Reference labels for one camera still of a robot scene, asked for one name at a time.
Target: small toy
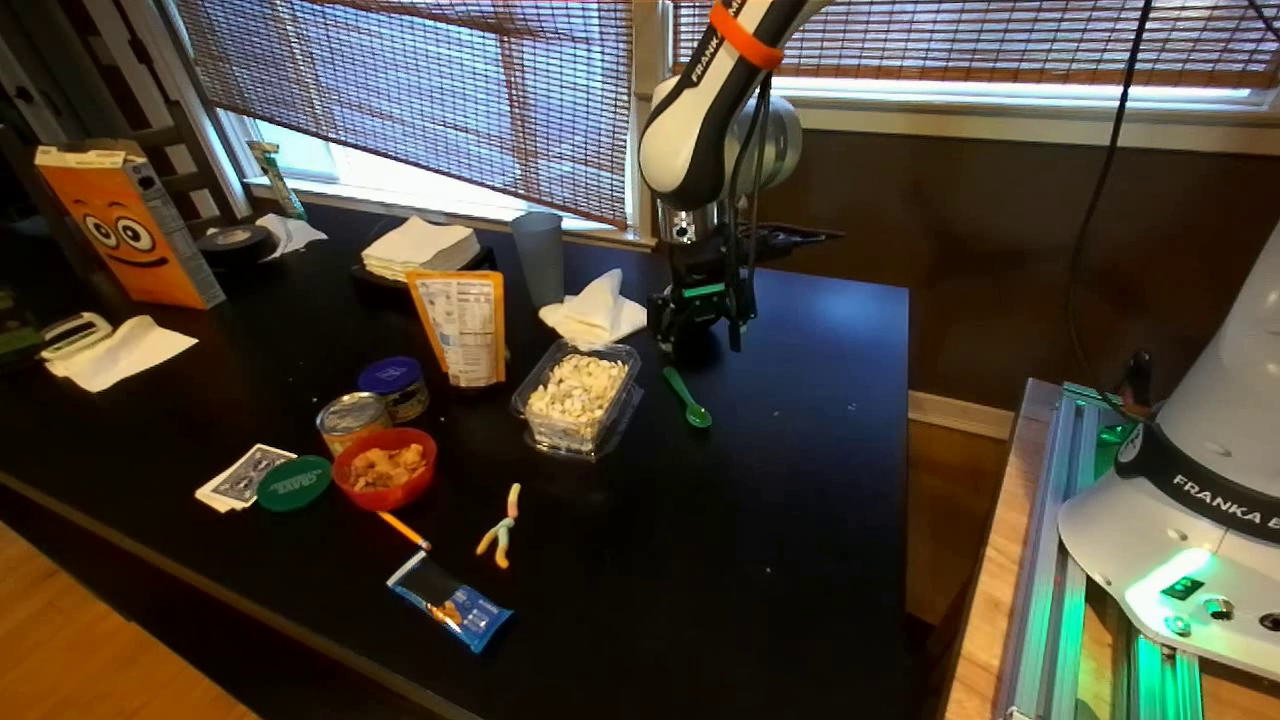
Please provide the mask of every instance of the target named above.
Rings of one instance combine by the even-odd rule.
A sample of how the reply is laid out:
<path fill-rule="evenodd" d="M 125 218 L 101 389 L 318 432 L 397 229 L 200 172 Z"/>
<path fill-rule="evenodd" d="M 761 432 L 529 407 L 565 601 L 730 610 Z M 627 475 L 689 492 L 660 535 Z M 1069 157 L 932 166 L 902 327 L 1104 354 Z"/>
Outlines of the small toy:
<path fill-rule="evenodd" d="M 515 517 L 520 517 L 520 486 L 506 490 L 506 517 L 478 535 L 475 556 L 485 556 L 488 544 L 495 544 L 492 564 L 510 570 L 506 549 L 510 549 Z"/>

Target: packet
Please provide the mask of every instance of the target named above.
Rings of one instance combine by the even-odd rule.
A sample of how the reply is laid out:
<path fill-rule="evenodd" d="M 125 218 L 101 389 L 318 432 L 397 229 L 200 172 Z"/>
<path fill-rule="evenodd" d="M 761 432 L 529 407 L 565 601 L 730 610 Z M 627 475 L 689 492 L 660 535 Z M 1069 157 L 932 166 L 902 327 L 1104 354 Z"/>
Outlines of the packet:
<path fill-rule="evenodd" d="M 424 610 L 439 629 L 466 644 L 471 655 L 478 655 L 495 629 L 505 629 L 505 620 L 510 615 L 475 589 L 451 581 L 439 564 L 427 561 L 424 549 L 387 576 L 387 589 L 411 610 Z"/>
<path fill-rule="evenodd" d="M 505 273 L 409 273 L 403 284 L 451 389 L 506 381 Z"/>

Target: blue package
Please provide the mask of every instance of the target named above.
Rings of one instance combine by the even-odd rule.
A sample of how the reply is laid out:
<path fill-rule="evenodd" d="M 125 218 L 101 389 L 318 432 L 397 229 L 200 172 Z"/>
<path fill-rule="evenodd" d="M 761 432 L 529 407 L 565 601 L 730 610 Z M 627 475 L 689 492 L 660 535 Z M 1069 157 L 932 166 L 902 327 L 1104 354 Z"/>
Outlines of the blue package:
<path fill-rule="evenodd" d="M 411 610 L 427 611 L 439 629 L 448 629 L 466 651 L 485 651 L 495 629 L 510 615 L 506 610 L 492 605 L 475 589 L 451 581 L 427 554 L 409 556 L 390 576 L 387 589 L 403 596 Z"/>

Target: wall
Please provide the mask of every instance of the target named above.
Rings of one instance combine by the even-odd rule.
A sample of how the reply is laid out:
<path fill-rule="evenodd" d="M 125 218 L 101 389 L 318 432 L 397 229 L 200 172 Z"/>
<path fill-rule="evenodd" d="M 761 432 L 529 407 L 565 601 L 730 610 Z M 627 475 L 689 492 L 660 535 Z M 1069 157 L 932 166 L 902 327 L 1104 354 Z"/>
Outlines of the wall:
<path fill-rule="evenodd" d="M 1098 147 L 809 131 L 761 218 L 843 238 L 778 270 L 912 289 L 919 393 L 1015 407 L 1026 378 L 1109 389 L 1145 347 L 1164 397 L 1280 218 L 1280 159 L 1118 152 L 1074 244 L 1098 167 Z"/>

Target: green object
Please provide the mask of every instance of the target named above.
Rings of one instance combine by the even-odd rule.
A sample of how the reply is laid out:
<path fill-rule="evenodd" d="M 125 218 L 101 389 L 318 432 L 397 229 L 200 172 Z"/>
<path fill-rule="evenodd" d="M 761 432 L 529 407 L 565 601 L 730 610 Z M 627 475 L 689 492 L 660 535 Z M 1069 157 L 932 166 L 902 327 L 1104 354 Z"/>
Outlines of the green object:
<path fill-rule="evenodd" d="M 684 405 L 684 426 L 689 426 L 689 428 L 710 428 L 710 426 L 714 426 L 710 411 L 709 411 L 699 400 L 693 400 L 684 378 L 680 378 L 673 363 L 663 370 L 663 381 L 666 381 L 673 393 L 680 397 L 680 405 Z"/>
<path fill-rule="evenodd" d="M 328 462 L 323 458 L 299 458 L 286 462 L 280 469 L 273 469 L 258 486 L 256 486 L 256 500 L 267 512 L 294 512 L 315 505 L 315 497 L 323 497 L 328 490 Z"/>

